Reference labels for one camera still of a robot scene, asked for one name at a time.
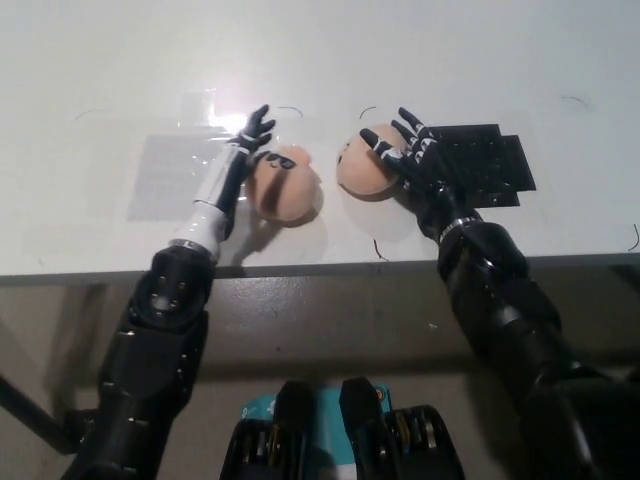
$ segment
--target gray floor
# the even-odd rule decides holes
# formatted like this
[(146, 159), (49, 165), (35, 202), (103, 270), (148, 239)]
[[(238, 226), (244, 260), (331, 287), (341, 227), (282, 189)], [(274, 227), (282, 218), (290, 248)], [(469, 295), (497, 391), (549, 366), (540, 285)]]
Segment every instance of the gray floor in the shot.
[[(539, 270), (578, 351), (622, 374), (640, 364), (640, 296), (611, 271)], [(0, 290), (2, 373), (46, 410), (92, 407), (94, 381), (131, 285)], [(286, 378), (367, 374), (395, 407), (443, 415), (467, 477), (526, 478), (514, 413), (471, 357), (434, 272), (218, 281), (203, 367), (159, 478), (217, 478), (241, 406)], [(0, 411), (0, 472), (55, 479), (57, 456)]]

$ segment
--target white table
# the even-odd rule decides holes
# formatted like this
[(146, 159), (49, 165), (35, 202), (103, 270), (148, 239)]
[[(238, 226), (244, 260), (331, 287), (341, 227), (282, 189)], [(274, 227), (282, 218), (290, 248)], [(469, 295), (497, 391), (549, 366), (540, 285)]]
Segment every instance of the white table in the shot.
[[(186, 155), (208, 131), (203, 105), (218, 122), (262, 103), (301, 110), (304, 118), (273, 109), (277, 142), (311, 152), (324, 193), (315, 221), (273, 238), (254, 235), (243, 255), (248, 220), (241, 207), (221, 263), (235, 267), (221, 268), (221, 275), (433, 265), (436, 246), (410, 213), (393, 199), (351, 198), (334, 179), (342, 144), (362, 126), (390, 121), (399, 106), (432, 125), (499, 123), (503, 134), (519, 135), (538, 189), (521, 193), (518, 208), (481, 213), (502, 223), (534, 262), (638, 258), (628, 250), (640, 223), (640, 2), (5, 0), (3, 6), (5, 283), (97, 281), (147, 268), (197, 185), (202, 162), (193, 155), (191, 164)], [(377, 108), (359, 120), (370, 106)], [(152, 137), (160, 140), (148, 150)], [(141, 168), (176, 169), (151, 186), (157, 203), (136, 200), (150, 188), (138, 180)], [(176, 181), (157, 183), (167, 175)], [(154, 212), (167, 199), (165, 213), (174, 218), (161, 218), (163, 208)], [(374, 239), (390, 262), (378, 257)]]

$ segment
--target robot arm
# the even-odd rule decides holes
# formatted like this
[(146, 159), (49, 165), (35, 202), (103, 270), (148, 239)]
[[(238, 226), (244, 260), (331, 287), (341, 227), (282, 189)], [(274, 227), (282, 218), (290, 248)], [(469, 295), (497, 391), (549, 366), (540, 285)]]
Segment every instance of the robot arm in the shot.
[(362, 138), (405, 180), (422, 232), (439, 244), (438, 272), (474, 353), (498, 375), (521, 419), (536, 478), (640, 478), (640, 388), (588, 367), (561, 333), (560, 316), (530, 278), (500, 225), (465, 202), (456, 166), (429, 129), (393, 125), (409, 144)]
[(63, 480), (153, 480), (175, 417), (191, 397), (207, 336), (220, 244), (229, 235), (252, 155), (274, 121), (257, 110), (208, 172), (194, 213), (157, 252), (129, 300), (99, 377), (94, 427)]

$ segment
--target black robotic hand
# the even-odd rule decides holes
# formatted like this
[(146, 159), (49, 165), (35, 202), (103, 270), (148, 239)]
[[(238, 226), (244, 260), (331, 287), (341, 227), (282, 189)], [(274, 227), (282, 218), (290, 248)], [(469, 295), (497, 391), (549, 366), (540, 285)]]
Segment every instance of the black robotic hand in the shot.
[(230, 161), (230, 166), (220, 196), (215, 200), (215, 205), (230, 217), (230, 223), (233, 221), (233, 213), (240, 193), (240, 186), (255, 166), (252, 156), (260, 147), (271, 141), (272, 135), (270, 131), (275, 126), (276, 121), (269, 120), (263, 123), (268, 111), (269, 105), (263, 105), (253, 112), (247, 121), (247, 125), (238, 132), (238, 135), (227, 142), (225, 155), (227, 155), (227, 161)]
[(275, 120), (264, 122), (265, 115), (269, 112), (269, 105), (263, 105), (253, 112), (247, 120), (245, 127), (238, 132), (238, 135), (229, 140), (235, 143), (241, 152), (246, 155), (254, 154), (260, 147), (271, 141), (269, 133), (276, 124)]
[(404, 181), (423, 234), (439, 241), (457, 219), (480, 217), (475, 210), (465, 206), (460, 173), (446, 148), (412, 113), (404, 108), (398, 113), (411, 127), (409, 129), (396, 120), (391, 122), (408, 144), (405, 152), (381, 140), (369, 129), (361, 130), (360, 136)]

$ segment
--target foam ball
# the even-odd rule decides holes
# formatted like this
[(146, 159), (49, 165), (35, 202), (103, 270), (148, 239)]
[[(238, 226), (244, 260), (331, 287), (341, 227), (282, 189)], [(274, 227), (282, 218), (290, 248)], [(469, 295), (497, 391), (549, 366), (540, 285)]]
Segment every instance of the foam ball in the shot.
[(311, 157), (302, 147), (280, 147), (260, 157), (247, 178), (247, 199), (269, 220), (294, 222), (313, 208), (318, 178)]
[[(401, 150), (407, 147), (400, 132), (391, 125), (369, 128), (394, 147)], [(385, 191), (398, 180), (398, 175), (384, 164), (360, 135), (356, 135), (338, 156), (337, 180), (348, 192), (368, 196)]]

